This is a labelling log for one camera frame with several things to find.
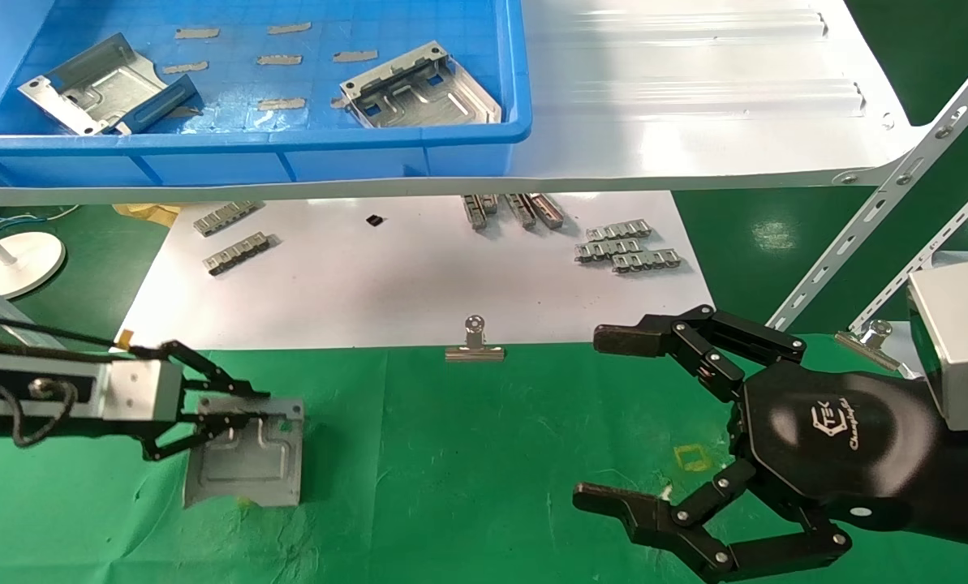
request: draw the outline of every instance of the green background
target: green background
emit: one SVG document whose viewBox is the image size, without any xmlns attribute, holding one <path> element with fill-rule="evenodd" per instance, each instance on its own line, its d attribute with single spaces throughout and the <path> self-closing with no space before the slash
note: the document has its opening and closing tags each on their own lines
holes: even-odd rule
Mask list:
<svg viewBox="0 0 968 584">
<path fill-rule="evenodd" d="M 968 74 L 968 0 L 848 5 L 911 121 L 929 122 Z M 715 303 L 765 321 L 870 191 L 675 199 Z M 793 330 L 843 329 L 967 199 L 968 129 Z M 114 335 L 166 230 L 108 207 L 41 228 L 69 258 L 17 306 L 41 323 Z M 968 249 L 968 222 L 948 248 Z M 884 315 L 901 315 L 897 300 Z M 826 336 L 807 340 L 811 368 L 870 368 Z M 304 503 L 182 511 L 183 456 L 150 465 L 129 439 L 30 451 L 0 440 L 0 583 L 696 581 L 668 555 L 630 546 L 614 520 L 570 506 L 580 480 L 672 485 L 678 501 L 727 462 L 725 407 L 675 363 L 587 345 L 510 347 L 500 365 L 447 365 L 439 348 L 213 358 L 258 389 L 304 398 Z M 712 469 L 678 465 L 673 449 L 691 444 Z M 713 531 L 737 540 L 789 528 L 746 496 Z M 968 582 L 961 544 L 848 531 L 857 546 L 832 569 L 769 581 Z"/>
<path fill-rule="evenodd" d="M 811 368 L 870 368 L 807 340 Z M 669 359 L 587 345 L 514 346 L 504 363 L 446 363 L 439 347 L 210 356 L 304 399 L 303 503 L 182 510 L 183 455 L 145 463 L 125 437 L 0 440 L 0 584 L 696 582 L 571 506 L 583 480 L 670 485 L 678 502 L 729 461 L 727 406 Z M 685 470 L 676 447 L 709 468 Z M 795 530 L 751 495 L 709 525 L 729 541 Z M 968 582 L 967 546 L 847 531 L 854 550 L 831 569 L 776 581 Z"/>
</svg>

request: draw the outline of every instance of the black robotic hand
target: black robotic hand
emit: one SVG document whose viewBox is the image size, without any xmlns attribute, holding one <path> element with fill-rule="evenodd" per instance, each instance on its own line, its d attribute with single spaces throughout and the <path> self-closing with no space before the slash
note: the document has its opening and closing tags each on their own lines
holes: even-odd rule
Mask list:
<svg viewBox="0 0 968 584">
<path fill-rule="evenodd" d="M 632 543 L 668 550 L 705 582 L 830 565 L 851 548 L 833 521 L 968 543 L 968 432 L 951 432 L 924 380 L 802 367 L 805 343 L 701 306 L 600 325 L 599 352 L 670 355 L 732 402 L 732 465 L 672 505 L 590 483 L 578 509 L 620 518 Z M 748 380 L 715 347 L 765 369 Z M 802 532 L 725 544 L 703 524 L 747 489 Z"/>
</svg>

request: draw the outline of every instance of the blue bin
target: blue bin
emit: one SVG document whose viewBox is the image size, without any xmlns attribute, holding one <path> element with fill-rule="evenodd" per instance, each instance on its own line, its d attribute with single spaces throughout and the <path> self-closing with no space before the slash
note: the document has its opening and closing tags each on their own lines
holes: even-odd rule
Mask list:
<svg viewBox="0 0 968 584">
<path fill-rule="evenodd" d="M 312 23 L 269 36 L 268 26 Z M 179 28 L 219 36 L 176 40 Z M 163 67 L 188 73 L 202 110 L 142 134 L 75 136 L 17 92 L 98 41 L 122 32 Z M 439 41 L 502 106 L 502 122 L 362 128 L 334 109 L 339 83 Z M 373 62 L 336 63 L 377 49 Z M 299 54 L 298 66 L 260 66 Z M 304 97 L 303 109 L 258 111 Z M 531 85 L 520 0 L 0 0 L 0 186 L 198 186 L 394 177 L 502 176 L 531 133 Z"/>
</svg>

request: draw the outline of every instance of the green cloth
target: green cloth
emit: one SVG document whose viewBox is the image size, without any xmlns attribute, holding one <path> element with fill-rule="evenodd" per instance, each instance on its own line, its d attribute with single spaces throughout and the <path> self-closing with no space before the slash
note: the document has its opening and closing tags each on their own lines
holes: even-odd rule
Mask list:
<svg viewBox="0 0 968 584">
<path fill-rule="evenodd" d="M 809 340 L 811 368 L 871 369 Z M 727 406 L 670 359 L 587 345 L 514 346 L 504 363 L 444 363 L 436 347 L 212 358 L 305 400 L 303 503 L 182 510 L 184 455 L 0 440 L 0 584 L 699 583 L 570 502 L 583 480 L 670 485 L 677 502 L 729 461 Z M 729 541 L 796 530 L 750 495 L 711 525 Z M 968 582 L 967 546 L 845 529 L 854 550 L 831 569 L 769 581 Z"/>
</svg>

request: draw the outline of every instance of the logo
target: logo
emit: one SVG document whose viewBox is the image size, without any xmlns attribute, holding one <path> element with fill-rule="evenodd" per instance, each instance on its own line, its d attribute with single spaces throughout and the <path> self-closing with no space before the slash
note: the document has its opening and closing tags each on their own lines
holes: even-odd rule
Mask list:
<svg viewBox="0 0 968 584">
<path fill-rule="evenodd" d="M 851 429 L 848 446 L 851 450 L 858 450 L 858 420 L 855 409 L 848 400 L 840 399 L 840 407 L 831 407 L 831 402 L 818 401 L 817 406 L 811 407 L 811 426 L 826 436 L 836 436 Z"/>
<path fill-rule="evenodd" d="M 848 429 L 844 413 L 829 406 L 828 401 L 818 401 L 811 407 L 811 425 L 826 436 L 836 436 Z"/>
</svg>

